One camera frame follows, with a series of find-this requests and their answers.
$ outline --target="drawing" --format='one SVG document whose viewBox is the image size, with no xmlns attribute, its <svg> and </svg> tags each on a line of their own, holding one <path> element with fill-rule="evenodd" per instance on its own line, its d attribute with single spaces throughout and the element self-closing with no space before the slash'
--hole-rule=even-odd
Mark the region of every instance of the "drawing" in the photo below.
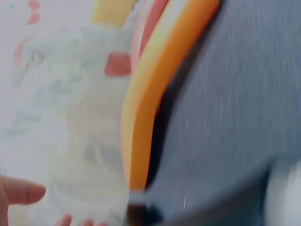
<svg viewBox="0 0 301 226">
<path fill-rule="evenodd" d="M 38 9 L 40 8 L 40 2 L 33 0 L 33 1 L 29 1 L 27 5 L 32 11 L 30 18 L 27 21 L 27 25 L 37 24 L 41 19 L 41 15 L 38 13 Z"/>
<path fill-rule="evenodd" d="M 113 52 L 109 54 L 104 69 L 107 76 L 125 76 L 131 74 L 131 56 L 127 53 Z"/>
</svg>

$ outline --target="red mark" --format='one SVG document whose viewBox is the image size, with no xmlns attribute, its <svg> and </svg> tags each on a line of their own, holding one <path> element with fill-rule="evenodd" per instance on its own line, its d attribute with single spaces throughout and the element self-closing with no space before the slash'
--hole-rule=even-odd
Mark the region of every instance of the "red mark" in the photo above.
<svg viewBox="0 0 301 226">
<path fill-rule="evenodd" d="M 32 11 L 37 11 L 40 8 L 39 1 L 29 1 L 27 5 Z"/>
<path fill-rule="evenodd" d="M 129 75 L 131 73 L 131 56 L 127 53 L 110 53 L 104 73 L 111 77 Z"/>
<path fill-rule="evenodd" d="M 22 64 L 22 50 L 23 50 L 23 46 L 30 42 L 31 40 L 33 40 L 34 38 L 34 34 L 32 34 L 31 36 L 23 39 L 22 41 L 20 41 L 14 51 L 14 63 L 15 66 L 20 67 Z"/>
<path fill-rule="evenodd" d="M 33 12 L 29 20 L 27 21 L 27 25 L 34 25 L 38 21 L 40 21 L 40 19 L 41 19 L 41 15 L 38 12 Z"/>
<path fill-rule="evenodd" d="M 27 5 L 32 10 L 32 14 L 27 22 L 27 25 L 34 25 L 41 19 L 41 15 L 38 13 L 38 9 L 40 8 L 40 2 L 33 0 L 29 1 Z"/>
</svg>

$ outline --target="gray fabric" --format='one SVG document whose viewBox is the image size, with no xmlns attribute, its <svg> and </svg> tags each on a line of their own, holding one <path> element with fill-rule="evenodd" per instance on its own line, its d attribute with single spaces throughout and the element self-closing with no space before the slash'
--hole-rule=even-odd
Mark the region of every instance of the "gray fabric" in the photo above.
<svg viewBox="0 0 301 226">
<path fill-rule="evenodd" d="M 300 9 L 300 0 L 225 1 L 177 74 L 156 119 L 154 148 L 158 122 L 168 125 L 146 193 L 165 219 L 234 192 L 273 157 L 300 158 Z"/>
</svg>

